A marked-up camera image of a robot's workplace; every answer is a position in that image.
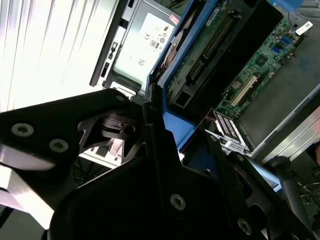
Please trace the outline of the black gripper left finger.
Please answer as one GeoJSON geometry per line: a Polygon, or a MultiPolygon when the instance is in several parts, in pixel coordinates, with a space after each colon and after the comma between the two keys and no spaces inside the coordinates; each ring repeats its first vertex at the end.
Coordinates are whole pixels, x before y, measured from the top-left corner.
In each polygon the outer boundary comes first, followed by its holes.
{"type": "Polygon", "coordinates": [[[180,162],[174,136],[165,128],[158,85],[140,104],[105,89],[0,115],[1,163],[49,202],[54,213],[78,189],[72,171],[79,155],[111,139],[123,141],[120,166],[139,157],[156,166],[180,162]]]}

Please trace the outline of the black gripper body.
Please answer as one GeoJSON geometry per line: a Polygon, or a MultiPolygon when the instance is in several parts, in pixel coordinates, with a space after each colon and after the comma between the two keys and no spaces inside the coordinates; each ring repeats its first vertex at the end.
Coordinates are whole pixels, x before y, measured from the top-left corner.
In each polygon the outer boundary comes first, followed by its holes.
{"type": "Polygon", "coordinates": [[[233,236],[221,189],[182,166],[133,160],[71,192],[57,207],[51,240],[219,240],[233,236]]]}

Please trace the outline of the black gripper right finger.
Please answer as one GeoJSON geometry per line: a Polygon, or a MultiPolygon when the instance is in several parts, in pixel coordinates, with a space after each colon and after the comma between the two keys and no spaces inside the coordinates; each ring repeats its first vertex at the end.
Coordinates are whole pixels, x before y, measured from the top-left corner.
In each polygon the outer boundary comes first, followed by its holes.
{"type": "Polygon", "coordinates": [[[230,206],[237,226],[252,240],[311,240],[313,234],[297,216],[297,207],[286,204],[270,187],[246,156],[225,154],[217,136],[203,127],[199,134],[214,154],[218,177],[226,184],[230,206]]]}

